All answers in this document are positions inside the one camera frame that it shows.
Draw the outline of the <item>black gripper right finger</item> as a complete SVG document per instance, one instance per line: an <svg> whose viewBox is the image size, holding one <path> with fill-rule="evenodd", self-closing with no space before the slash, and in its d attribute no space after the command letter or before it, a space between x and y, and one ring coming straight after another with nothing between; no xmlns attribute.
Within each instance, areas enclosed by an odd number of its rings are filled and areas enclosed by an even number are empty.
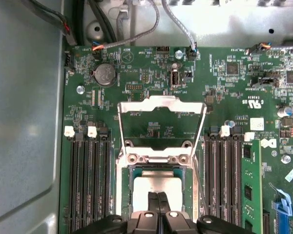
<svg viewBox="0 0 293 234"><path fill-rule="evenodd" d="M251 234L252 231L212 215L204 215L196 222L186 213L172 211L166 193L159 193L159 211L169 234Z"/></svg>

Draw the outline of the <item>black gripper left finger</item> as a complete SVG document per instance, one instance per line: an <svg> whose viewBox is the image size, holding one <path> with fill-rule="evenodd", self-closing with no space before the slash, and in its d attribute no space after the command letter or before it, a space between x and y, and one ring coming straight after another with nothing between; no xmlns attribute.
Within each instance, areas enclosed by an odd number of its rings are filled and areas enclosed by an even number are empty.
<svg viewBox="0 0 293 234"><path fill-rule="evenodd" d="M127 221L120 215L112 214L76 230L75 234L155 234L158 231L159 196L148 193L148 211L133 213Z"/></svg>

